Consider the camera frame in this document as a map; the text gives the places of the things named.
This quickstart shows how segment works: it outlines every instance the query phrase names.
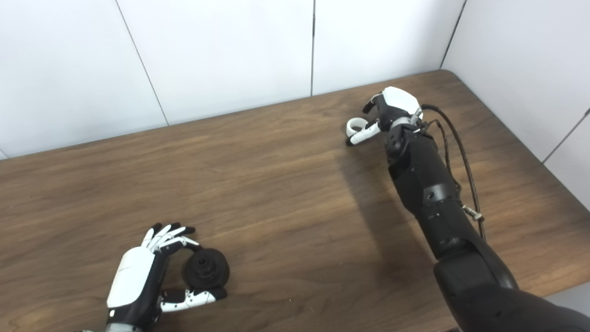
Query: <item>black knob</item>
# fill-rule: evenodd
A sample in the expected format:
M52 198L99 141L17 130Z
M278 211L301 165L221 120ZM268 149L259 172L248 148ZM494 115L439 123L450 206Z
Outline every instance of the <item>black knob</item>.
M230 266L219 250L202 249L188 259L183 276L193 289L222 288L230 278Z

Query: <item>black cable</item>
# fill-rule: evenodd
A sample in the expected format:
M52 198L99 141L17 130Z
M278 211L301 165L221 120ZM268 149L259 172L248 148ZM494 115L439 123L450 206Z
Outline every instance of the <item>black cable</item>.
M475 181L473 180L473 173L471 172L469 160L467 159L467 153L465 152L465 148L463 147L463 142L461 141L461 138L459 137L459 133L455 129L455 126L451 122L451 119L449 119L448 116L440 108L438 108L434 105L430 105L430 104L422 104L421 108L422 108L422 110L429 109L429 110L433 110L434 112L437 112L440 116L442 116L442 118L447 123L448 127L451 129L451 132L453 133L453 136L455 137L455 141L457 141L457 145L459 146L459 151L461 151L461 157L463 158L463 164L465 165L465 171L467 172L467 179L469 180L469 186L471 187L471 196L473 198L473 205L474 205L475 211L477 213L481 213L479 199L477 197L476 184L475 184ZM480 236L482 239L485 240L486 239L486 232L483 227L483 221L484 221L484 218L480 217L477 220L477 223L478 223Z
M461 190L463 188L462 188L461 184L455 179L455 176L453 176L453 171L451 170L451 158L449 157L449 154L448 154L447 134L444 131L443 125L441 124L441 122L438 119L434 119L431 122L427 122L426 123L426 126L424 127L424 131L427 131L428 128L433 123L436 123L438 129L440 129L440 131L441 131L442 141L444 143L444 160L445 160L445 163L447 165L447 170L448 170L448 173L451 175L451 178L453 178L453 181L455 182L455 186L457 187L457 194L459 195L459 197L461 197Z

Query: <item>white robotic hand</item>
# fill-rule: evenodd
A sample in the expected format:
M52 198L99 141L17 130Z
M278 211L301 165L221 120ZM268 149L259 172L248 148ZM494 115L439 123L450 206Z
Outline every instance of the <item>white robotic hand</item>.
M174 223L150 228L140 246L127 251L115 274L107 306L107 332L142 332L161 313L185 310L227 296L223 286L230 270L221 252L203 247L184 235L193 227ZM194 252L184 268L190 289L160 292L170 255L182 248Z
M367 121L363 118L352 118L346 123L346 136L348 136L346 145L350 147L357 145L380 132L388 132L396 125L415 124L422 119L422 109L418 99L397 87L386 87L380 93L372 96L362 112L368 114L375 105L377 105L379 112L376 119Z

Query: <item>wood grain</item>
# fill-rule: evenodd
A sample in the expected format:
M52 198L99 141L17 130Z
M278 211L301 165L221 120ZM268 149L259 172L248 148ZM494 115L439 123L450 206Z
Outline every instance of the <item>wood grain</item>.
M195 226L232 271L227 299L165 315L156 331L453 326L382 141L344 145L346 121L388 85L454 121L489 242L523 289L590 280L590 214L455 75L434 71L0 161L0 330L103 328L120 257L155 222ZM182 286L187 257L166 287Z

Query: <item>black robotic arm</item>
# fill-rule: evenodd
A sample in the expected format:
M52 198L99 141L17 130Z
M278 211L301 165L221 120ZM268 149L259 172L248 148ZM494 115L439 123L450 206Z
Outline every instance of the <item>black robotic arm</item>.
M389 175L438 261L434 275L463 332L590 331L587 316L519 290L483 233L471 225L457 183L421 121L423 109L438 109L420 107L415 97L394 87L371 98L363 113L375 106L376 120L349 121L346 143L352 146L386 133Z

